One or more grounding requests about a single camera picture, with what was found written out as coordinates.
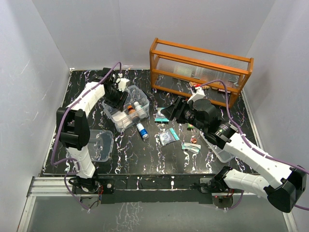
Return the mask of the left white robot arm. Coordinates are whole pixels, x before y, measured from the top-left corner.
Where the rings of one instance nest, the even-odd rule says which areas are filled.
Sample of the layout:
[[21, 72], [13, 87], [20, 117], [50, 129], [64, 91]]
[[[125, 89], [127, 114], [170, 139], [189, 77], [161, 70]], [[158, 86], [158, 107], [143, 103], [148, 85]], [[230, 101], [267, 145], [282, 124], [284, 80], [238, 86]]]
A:
[[74, 163], [76, 173], [72, 185], [90, 193], [97, 192], [101, 184], [87, 148], [90, 140], [87, 118], [101, 99], [108, 106], [123, 111], [130, 83], [120, 71], [109, 68], [102, 71], [102, 77], [90, 78], [79, 96], [56, 112], [55, 141], [62, 143], [69, 153], [68, 159]]

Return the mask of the brown bottle orange cap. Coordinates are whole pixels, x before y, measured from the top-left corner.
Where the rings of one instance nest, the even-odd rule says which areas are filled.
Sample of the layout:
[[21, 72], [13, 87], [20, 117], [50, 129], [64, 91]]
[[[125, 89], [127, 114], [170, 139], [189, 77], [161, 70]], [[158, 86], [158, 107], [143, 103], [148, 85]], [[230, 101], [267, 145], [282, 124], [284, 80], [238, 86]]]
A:
[[130, 119], [134, 122], [137, 123], [140, 120], [139, 115], [136, 113], [136, 110], [133, 108], [132, 105], [129, 105], [127, 107], [128, 110], [128, 116], [130, 117]]

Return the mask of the white gauze pad packet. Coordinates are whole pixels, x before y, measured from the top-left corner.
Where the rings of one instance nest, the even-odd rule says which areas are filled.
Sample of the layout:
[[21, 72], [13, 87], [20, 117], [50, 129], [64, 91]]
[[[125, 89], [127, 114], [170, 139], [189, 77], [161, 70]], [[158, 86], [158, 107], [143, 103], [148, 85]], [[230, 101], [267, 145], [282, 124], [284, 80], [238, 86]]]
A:
[[127, 115], [113, 115], [112, 117], [113, 117], [115, 123], [117, 123], [117, 124], [130, 124], [130, 123], [132, 123], [131, 118]]

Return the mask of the clear plastic medicine box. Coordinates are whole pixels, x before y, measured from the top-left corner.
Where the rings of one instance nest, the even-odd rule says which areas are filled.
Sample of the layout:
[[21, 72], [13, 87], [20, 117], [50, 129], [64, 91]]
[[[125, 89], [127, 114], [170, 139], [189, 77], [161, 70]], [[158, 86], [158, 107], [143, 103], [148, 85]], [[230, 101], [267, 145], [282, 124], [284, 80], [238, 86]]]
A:
[[128, 129], [129, 127], [133, 126], [134, 122], [130, 123], [130, 124], [117, 124], [115, 123], [114, 119], [113, 119], [113, 115], [127, 115], [128, 116], [128, 110], [127, 107], [129, 105], [132, 105], [133, 108], [135, 108], [134, 106], [134, 102], [139, 102], [143, 109], [145, 110], [147, 116], [145, 118], [147, 118], [149, 116], [149, 100], [146, 96], [146, 94], [140, 89], [138, 88], [136, 85], [131, 85], [129, 87], [127, 87], [126, 91], [128, 92], [128, 96], [127, 99], [125, 101], [125, 105], [124, 105], [124, 110], [121, 112], [118, 109], [114, 109], [111, 108], [110, 106], [106, 105], [105, 102], [102, 103], [102, 106], [104, 108], [104, 112], [107, 116], [108, 119], [111, 119], [112, 122], [114, 123], [114, 126], [116, 128], [116, 130], [118, 132], [124, 132], [126, 129]]

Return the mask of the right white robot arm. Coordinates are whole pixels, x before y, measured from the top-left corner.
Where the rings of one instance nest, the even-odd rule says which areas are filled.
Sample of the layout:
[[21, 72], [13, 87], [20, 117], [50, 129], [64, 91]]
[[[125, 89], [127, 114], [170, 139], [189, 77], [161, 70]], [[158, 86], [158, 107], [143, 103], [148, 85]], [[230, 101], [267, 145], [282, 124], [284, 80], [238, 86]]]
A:
[[296, 207], [306, 189], [307, 171], [299, 165], [275, 159], [252, 144], [240, 129], [218, 117], [216, 107], [209, 100], [187, 100], [179, 96], [161, 113], [179, 124], [192, 124], [212, 145], [241, 159], [257, 172], [246, 174], [224, 167], [210, 183], [202, 187], [222, 192], [240, 189], [254, 193], [285, 213]]

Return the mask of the white medicine bottle green label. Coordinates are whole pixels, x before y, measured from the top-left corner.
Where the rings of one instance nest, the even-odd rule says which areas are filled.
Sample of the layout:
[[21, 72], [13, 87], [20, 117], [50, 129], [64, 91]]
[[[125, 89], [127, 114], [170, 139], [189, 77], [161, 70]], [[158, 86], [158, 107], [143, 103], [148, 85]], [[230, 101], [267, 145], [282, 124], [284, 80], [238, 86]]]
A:
[[136, 112], [138, 113], [138, 116], [141, 119], [143, 119], [147, 116], [145, 110], [143, 109], [142, 105], [138, 101], [134, 102], [134, 106], [135, 106]]

